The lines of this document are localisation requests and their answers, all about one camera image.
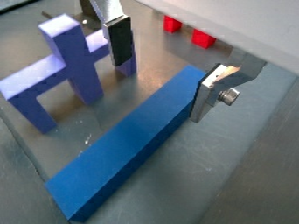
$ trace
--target white panel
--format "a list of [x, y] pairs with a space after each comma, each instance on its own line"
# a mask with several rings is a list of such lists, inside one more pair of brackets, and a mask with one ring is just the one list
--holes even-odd
[[136, 1], [299, 75], [299, 1]]

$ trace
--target metal gripper bracket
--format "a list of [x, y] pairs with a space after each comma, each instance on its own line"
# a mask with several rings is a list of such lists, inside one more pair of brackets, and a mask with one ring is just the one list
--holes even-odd
[[89, 0], [102, 24], [112, 63], [118, 67], [132, 57], [130, 17], [122, 12], [118, 0]]
[[238, 97], [233, 87], [252, 81], [265, 62], [237, 48], [232, 49], [228, 65], [217, 64], [198, 83], [190, 108], [190, 120], [197, 123], [217, 101], [230, 105]]

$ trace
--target blue rectangular block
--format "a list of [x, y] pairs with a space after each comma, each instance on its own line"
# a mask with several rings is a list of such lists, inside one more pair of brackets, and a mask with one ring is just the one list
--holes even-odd
[[202, 76], [186, 66], [46, 182], [66, 219], [85, 221], [188, 118]]

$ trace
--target blue h-shaped block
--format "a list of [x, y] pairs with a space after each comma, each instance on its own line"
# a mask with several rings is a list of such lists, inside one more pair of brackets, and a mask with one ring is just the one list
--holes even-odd
[[[44, 133], [56, 126], [56, 122], [36, 97], [65, 80], [85, 104], [92, 103], [102, 95], [93, 64], [108, 55], [108, 42], [101, 30], [84, 37], [80, 23], [66, 15], [56, 17], [38, 27], [52, 55], [2, 79], [0, 91]], [[116, 67], [116, 70], [125, 76], [136, 72], [133, 43], [132, 59]]]

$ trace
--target screw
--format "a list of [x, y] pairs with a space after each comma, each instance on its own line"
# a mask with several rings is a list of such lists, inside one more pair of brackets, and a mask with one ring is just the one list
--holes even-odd
[[237, 98], [238, 98], [238, 91], [234, 88], [230, 88], [218, 93], [218, 101], [224, 102], [228, 106], [232, 105], [232, 103]]

